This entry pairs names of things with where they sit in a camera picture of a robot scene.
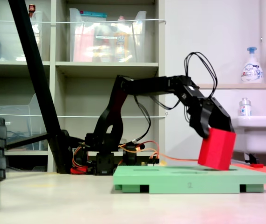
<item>white shelving unit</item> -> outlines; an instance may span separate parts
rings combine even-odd
[[[139,11],[146,11],[147,19],[164,19],[165,0],[26,0],[27,6],[35,4],[49,21],[69,21],[69,8],[107,13],[107,21],[115,21],[120,15],[126,20],[135,18]],[[0,0],[0,20],[13,21],[8,1]],[[100,116],[108,105],[110,93],[117,75],[134,79],[165,76],[165,23],[146,22],[146,63],[84,63],[70,62],[70,25],[52,23],[50,30],[50,56],[44,59],[44,68],[58,115]],[[0,61],[0,105],[26,105],[34,94],[26,62]],[[149,98],[139,97],[151,116],[164,116],[165,111]],[[132,96],[122,107],[122,116],[142,116]],[[97,118],[62,118],[60,126],[71,136],[84,138],[94,131]],[[143,140],[155,140],[161,152],[165,148],[165,119],[152,118],[151,130]],[[142,135],[147,129],[143,118],[123,118],[123,141]],[[48,172],[55,171],[52,154],[45,151],[9,151],[5,155],[48,155]],[[151,153],[138,153],[149,156]]]
[[[5,155],[48,155],[48,151],[6,151]]]

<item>pump bottle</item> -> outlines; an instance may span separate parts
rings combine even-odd
[[[249,47],[247,51],[249,51],[249,60],[245,64],[243,68],[243,72],[241,75],[242,83],[263,83],[264,82],[264,73],[263,70],[258,63],[254,52],[257,50],[256,47]]]

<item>black stand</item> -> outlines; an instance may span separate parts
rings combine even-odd
[[[56,162],[57,172],[69,174],[72,167],[72,147],[79,146],[79,142],[82,140],[70,137],[67,131],[60,128],[25,1],[8,1],[27,60],[30,77],[47,133],[16,141],[6,146],[5,121],[0,119],[0,181],[5,178],[4,149],[19,147],[45,139],[49,142]]]

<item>red cube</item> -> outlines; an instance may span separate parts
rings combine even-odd
[[[229,170],[236,133],[209,129],[209,137],[202,140],[198,164],[218,170]]]

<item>green platform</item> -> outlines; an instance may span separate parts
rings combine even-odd
[[[115,190],[123,193],[207,194],[263,192],[266,173],[231,166],[229,171],[207,167],[119,166]]]

